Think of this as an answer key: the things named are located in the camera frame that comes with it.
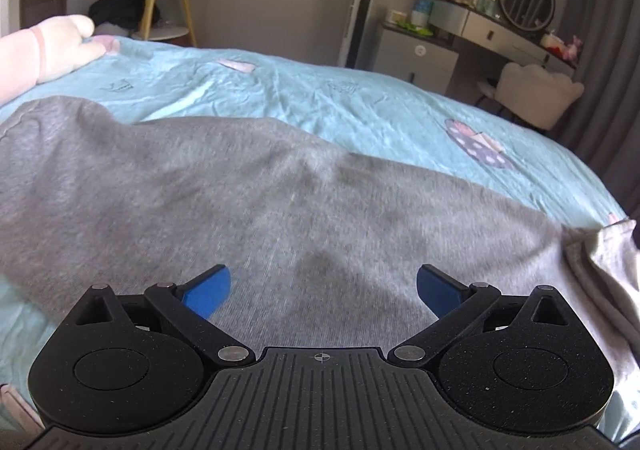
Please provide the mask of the white bedside drawer cabinet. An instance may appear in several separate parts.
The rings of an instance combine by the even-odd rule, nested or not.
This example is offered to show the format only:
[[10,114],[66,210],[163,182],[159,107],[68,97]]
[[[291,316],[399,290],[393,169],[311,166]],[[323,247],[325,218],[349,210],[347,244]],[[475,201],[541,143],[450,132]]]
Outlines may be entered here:
[[459,53],[446,44],[397,26],[381,26],[372,71],[445,95]]

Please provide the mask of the grey window curtain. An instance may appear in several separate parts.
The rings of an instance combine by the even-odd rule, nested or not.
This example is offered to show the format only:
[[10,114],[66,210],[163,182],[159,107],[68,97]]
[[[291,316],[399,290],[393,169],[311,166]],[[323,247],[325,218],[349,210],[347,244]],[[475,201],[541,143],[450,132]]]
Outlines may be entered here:
[[584,41],[585,93],[552,135],[639,216],[639,0],[567,0],[561,31]]

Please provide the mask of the pink plush toy on desk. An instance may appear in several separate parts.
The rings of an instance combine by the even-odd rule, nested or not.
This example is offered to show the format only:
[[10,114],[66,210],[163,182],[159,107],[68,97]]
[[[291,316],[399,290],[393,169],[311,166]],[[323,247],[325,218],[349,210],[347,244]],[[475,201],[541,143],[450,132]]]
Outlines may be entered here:
[[584,41],[578,38],[578,36],[573,36],[572,42],[565,45],[563,59],[569,64],[576,66],[579,62],[579,56],[583,46]]

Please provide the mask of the green tray on cabinet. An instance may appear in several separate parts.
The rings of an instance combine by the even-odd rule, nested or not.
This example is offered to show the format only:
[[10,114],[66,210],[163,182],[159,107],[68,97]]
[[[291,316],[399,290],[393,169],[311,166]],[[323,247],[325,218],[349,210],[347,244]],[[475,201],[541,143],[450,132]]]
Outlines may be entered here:
[[419,26],[413,25],[411,22],[408,22],[408,21],[396,22],[395,26],[400,30],[404,30],[405,32],[416,34],[417,36],[434,36],[434,32],[429,28],[419,27]]

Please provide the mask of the grey sweatpants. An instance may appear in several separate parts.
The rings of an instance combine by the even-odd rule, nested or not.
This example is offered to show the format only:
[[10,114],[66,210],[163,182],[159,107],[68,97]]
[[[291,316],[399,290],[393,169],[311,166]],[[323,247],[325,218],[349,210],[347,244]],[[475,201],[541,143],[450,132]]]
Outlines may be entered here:
[[78,98],[34,100],[1,126],[1,271],[50,318],[86,288],[136,293],[218,264],[216,325],[254,349],[391,348],[433,315],[436,266],[506,294],[553,285],[616,378],[629,338],[567,265],[573,230],[477,184],[354,155],[272,119],[120,123]]

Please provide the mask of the light blue bed sheet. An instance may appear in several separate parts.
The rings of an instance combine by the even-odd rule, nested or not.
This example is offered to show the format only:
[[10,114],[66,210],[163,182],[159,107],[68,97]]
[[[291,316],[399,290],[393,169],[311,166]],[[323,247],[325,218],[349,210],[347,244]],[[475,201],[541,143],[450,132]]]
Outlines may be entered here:
[[352,152],[472,181],[570,227],[624,217],[600,178],[553,140],[381,74],[125,39],[27,98],[56,95],[92,100],[125,123],[273,118]]

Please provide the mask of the cream shell-back chair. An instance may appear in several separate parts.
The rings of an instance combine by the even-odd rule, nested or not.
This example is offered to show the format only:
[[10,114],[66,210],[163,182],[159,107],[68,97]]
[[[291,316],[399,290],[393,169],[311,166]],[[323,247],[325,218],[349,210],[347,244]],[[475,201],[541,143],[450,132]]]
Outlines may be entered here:
[[549,72],[541,66],[520,66],[509,62],[495,84],[477,82],[480,98],[488,98],[510,111],[534,129],[549,132],[562,115],[585,92],[585,86],[566,74]]

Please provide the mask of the black clothes pile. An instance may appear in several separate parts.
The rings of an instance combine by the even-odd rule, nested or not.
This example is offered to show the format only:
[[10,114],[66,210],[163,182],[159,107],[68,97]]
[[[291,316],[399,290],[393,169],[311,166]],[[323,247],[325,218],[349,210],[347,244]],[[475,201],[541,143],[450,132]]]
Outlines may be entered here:
[[111,24],[129,32],[138,31],[146,0],[97,0],[90,5],[88,16],[96,26]]

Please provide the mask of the pink white plush pillow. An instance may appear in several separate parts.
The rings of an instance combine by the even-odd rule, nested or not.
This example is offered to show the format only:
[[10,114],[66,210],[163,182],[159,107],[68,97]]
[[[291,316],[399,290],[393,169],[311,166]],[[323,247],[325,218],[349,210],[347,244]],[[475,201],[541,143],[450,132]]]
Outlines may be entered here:
[[1,105],[36,85],[64,77],[107,54],[116,54],[116,36],[95,36],[94,28],[87,16],[55,16],[2,36]]

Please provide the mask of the blue white canister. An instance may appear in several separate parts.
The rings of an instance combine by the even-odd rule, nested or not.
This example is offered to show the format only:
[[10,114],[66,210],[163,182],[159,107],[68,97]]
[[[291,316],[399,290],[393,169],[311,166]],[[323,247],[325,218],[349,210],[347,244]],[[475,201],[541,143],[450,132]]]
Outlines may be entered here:
[[414,0],[410,22],[416,28],[426,28],[431,16],[433,0]]

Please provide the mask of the white vanity desk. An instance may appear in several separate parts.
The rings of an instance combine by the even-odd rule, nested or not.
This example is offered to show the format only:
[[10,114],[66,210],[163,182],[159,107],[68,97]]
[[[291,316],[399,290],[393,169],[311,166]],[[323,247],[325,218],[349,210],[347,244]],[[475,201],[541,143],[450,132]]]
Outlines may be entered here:
[[535,64],[550,72],[574,78],[575,69],[564,60],[469,7],[446,0],[435,0],[428,21],[441,32],[468,41],[521,66]]

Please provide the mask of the yellow-legged side table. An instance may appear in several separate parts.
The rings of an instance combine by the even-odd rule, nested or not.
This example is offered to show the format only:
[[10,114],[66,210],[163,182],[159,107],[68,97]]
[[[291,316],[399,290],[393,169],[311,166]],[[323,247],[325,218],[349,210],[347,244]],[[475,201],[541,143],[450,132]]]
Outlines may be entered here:
[[175,43],[195,47],[194,18],[190,0],[145,0],[136,40]]

